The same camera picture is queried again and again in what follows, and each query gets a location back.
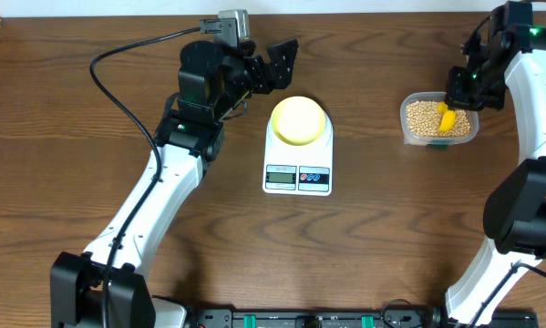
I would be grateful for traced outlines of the yellow measuring scoop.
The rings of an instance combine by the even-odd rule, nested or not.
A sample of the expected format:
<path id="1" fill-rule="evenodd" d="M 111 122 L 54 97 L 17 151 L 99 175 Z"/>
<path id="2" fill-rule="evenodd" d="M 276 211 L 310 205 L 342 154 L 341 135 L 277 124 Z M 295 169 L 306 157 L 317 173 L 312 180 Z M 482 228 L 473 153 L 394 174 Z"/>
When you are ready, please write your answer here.
<path id="1" fill-rule="evenodd" d="M 441 115 L 439 132 L 449 132 L 456 124 L 457 112 L 450 109 L 445 102 L 438 103 L 438 113 Z"/>

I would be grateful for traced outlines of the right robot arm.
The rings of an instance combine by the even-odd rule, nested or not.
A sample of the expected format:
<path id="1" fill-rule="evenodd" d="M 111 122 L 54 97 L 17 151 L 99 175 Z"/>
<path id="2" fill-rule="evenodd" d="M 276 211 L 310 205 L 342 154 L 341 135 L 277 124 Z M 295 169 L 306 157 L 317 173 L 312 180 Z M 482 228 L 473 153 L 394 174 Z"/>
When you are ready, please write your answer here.
<path id="1" fill-rule="evenodd" d="M 486 201 L 484 242 L 445 293 L 442 327 L 523 323 L 493 313 L 517 281 L 546 260 L 546 27 L 534 24 L 530 1 L 508 1 L 482 24 L 488 35 L 475 29 L 463 45 L 467 64 L 450 69 L 445 102 L 453 109 L 501 110 L 510 95 L 519 164 Z"/>

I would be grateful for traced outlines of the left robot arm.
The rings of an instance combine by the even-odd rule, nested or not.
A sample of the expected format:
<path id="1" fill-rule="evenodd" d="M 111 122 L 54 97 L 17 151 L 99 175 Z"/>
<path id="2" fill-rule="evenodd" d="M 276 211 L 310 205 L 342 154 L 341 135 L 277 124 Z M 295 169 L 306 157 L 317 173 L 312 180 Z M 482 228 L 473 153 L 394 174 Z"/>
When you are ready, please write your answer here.
<path id="1" fill-rule="evenodd" d="M 179 91 L 170 96 L 138 183 L 111 223 L 79 255 L 61 252 L 50 272 L 54 327 L 182 327 L 187 309 L 153 297 L 153 259 L 182 203 L 217 158 L 223 122 L 253 94 L 287 88 L 298 43 L 268 46 L 195 41 L 180 52 Z"/>

